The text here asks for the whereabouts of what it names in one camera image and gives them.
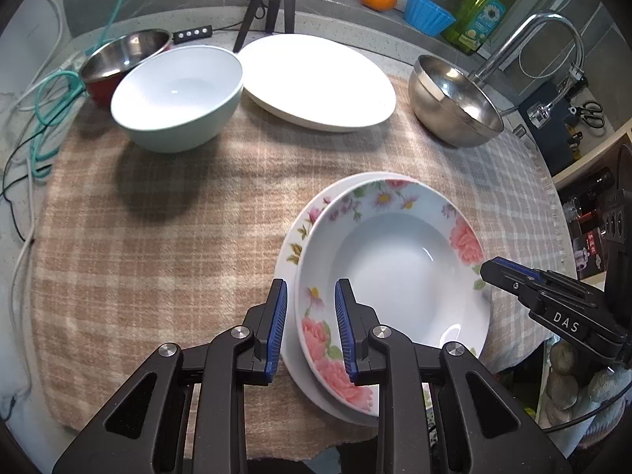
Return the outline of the floral deep plate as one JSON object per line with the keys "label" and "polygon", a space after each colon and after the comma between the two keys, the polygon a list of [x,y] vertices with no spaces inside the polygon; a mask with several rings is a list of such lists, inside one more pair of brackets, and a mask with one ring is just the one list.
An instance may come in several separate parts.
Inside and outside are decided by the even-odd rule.
{"label": "floral deep plate", "polygon": [[345,369],[334,287],[412,341],[459,341],[479,355],[489,330],[491,290],[480,276],[482,246],[467,219],[418,181],[378,179],[345,190],[314,223],[293,279],[297,331],[310,370],[340,403],[377,416],[377,386]]}

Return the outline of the light blue bowl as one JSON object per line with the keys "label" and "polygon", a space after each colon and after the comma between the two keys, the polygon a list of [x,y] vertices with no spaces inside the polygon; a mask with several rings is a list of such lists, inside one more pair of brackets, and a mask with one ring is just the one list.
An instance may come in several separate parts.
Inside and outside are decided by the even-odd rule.
{"label": "light blue bowl", "polygon": [[243,69],[230,51],[177,47],[143,62],[118,84],[113,120],[132,142],[155,153],[180,153],[221,133],[237,109]]}

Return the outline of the black scissors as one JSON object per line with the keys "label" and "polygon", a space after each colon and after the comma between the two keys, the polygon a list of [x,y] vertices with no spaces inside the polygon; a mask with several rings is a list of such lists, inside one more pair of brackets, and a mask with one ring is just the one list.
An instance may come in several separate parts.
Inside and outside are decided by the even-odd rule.
{"label": "black scissors", "polygon": [[575,106],[576,116],[590,130],[590,134],[594,137],[603,137],[605,131],[605,119],[603,107],[597,101],[586,101],[583,104]]}

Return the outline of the floral flat plate underneath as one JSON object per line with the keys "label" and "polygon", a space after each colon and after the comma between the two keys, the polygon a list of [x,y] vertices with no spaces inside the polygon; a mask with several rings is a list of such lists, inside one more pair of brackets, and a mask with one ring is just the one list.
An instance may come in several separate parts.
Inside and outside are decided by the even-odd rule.
{"label": "floral flat plate underneath", "polygon": [[295,268],[298,265],[302,247],[307,244],[307,236],[322,209],[333,199],[337,198],[338,195],[348,190],[348,188],[362,182],[382,178],[412,181],[412,178],[407,175],[388,171],[373,171],[357,173],[356,175],[340,179],[321,190],[310,200],[292,223],[284,238],[274,270],[274,277],[283,278],[287,285],[287,314],[281,345],[281,357],[286,369],[292,376],[292,380],[303,391],[303,394],[322,411],[342,421],[347,421],[349,424],[364,427],[376,427],[377,417],[350,409],[348,406],[340,403],[322,386],[314,373],[312,373],[312,370],[310,370],[310,365],[304,357],[297,331],[298,318],[295,318],[295,310],[293,309],[293,279],[295,278]]}

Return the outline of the chrome faucet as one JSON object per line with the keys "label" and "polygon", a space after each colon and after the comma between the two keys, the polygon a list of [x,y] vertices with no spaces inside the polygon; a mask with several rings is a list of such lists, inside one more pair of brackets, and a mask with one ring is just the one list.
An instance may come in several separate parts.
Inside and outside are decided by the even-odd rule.
{"label": "chrome faucet", "polygon": [[537,76],[548,79],[562,69],[567,70],[562,85],[553,98],[536,101],[527,107],[526,119],[540,130],[551,119],[553,111],[571,88],[585,75],[585,44],[582,33],[569,18],[551,10],[537,11],[527,16],[510,36],[467,78],[482,89],[498,69],[522,58],[528,49],[540,50],[539,56],[548,61],[560,60],[555,69],[542,69]]}

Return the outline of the beige plaid cloth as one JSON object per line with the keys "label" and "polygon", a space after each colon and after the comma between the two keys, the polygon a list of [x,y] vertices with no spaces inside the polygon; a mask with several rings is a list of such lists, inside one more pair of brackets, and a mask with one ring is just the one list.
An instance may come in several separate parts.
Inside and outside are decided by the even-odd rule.
{"label": "beige plaid cloth", "polygon": [[79,430],[160,344],[212,339],[266,299],[286,233],[333,182],[409,175],[468,219],[489,257],[573,275],[552,177],[511,133],[441,146],[393,80],[391,118],[319,134],[244,98],[218,137],[177,155],[134,145],[84,103],[47,184],[33,251],[31,323],[48,411]]}

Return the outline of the silver steel bowl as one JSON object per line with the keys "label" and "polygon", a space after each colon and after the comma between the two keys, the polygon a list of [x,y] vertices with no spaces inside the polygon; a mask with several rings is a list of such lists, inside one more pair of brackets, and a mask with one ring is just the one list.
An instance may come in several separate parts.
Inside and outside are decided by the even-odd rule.
{"label": "silver steel bowl", "polygon": [[408,81],[409,103],[417,119],[453,148],[473,148],[504,130],[489,97],[450,63],[431,55],[418,57]]}

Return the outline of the green dish soap bottle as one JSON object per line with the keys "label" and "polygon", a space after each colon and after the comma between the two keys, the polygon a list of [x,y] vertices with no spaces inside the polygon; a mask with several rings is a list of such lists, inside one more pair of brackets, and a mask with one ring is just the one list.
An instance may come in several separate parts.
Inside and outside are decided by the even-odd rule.
{"label": "green dish soap bottle", "polygon": [[463,0],[454,23],[441,36],[463,54],[472,55],[489,39],[506,11],[502,0]]}

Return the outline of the blue silicone cup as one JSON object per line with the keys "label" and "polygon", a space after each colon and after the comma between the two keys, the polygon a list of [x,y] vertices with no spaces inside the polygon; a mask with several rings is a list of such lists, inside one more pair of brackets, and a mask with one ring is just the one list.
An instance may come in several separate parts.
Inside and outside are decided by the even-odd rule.
{"label": "blue silicone cup", "polygon": [[438,36],[455,23],[455,18],[431,0],[407,0],[404,21],[426,36]]}

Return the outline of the white oval plate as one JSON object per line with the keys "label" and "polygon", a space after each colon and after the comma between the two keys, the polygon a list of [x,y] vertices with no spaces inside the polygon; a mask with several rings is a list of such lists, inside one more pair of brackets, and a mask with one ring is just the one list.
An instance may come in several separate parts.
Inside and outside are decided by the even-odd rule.
{"label": "white oval plate", "polygon": [[243,90],[277,118],[310,130],[346,133],[387,121],[393,84],[369,58],[307,34],[265,36],[237,54]]}

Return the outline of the red steel bowl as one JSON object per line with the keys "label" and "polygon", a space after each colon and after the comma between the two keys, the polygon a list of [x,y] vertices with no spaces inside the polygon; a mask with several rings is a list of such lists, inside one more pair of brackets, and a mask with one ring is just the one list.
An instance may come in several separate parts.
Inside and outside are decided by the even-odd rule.
{"label": "red steel bowl", "polygon": [[128,33],[98,47],[80,66],[78,76],[92,101],[108,107],[120,81],[140,63],[169,50],[171,44],[171,33],[163,29]]}

